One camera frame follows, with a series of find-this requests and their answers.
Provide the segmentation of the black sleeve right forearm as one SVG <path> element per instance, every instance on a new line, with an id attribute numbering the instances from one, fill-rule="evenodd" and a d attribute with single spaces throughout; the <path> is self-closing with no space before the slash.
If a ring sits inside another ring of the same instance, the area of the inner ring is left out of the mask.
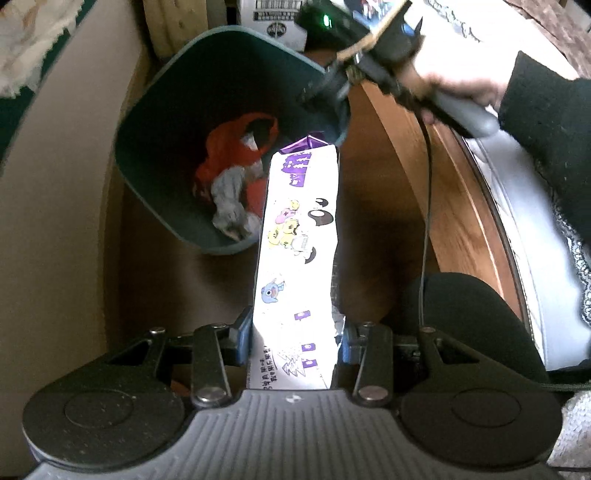
<path id="1" fill-rule="evenodd" d="M 590 240 L 590 81 L 517 55 L 499 109 L 503 130 L 539 162 L 567 221 Z"/>

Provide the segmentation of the person right hand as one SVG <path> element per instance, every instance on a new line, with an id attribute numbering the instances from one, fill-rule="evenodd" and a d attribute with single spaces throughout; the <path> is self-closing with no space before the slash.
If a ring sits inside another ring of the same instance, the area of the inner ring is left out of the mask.
<path id="1" fill-rule="evenodd" d="M 419 73 L 412 61 L 398 67 L 396 74 L 421 110 L 458 132 L 463 131 L 464 136 L 486 137 L 500 129 L 497 115 L 489 111 L 495 103 L 495 91 L 486 81 L 450 80 L 441 75 L 429 78 Z"/>

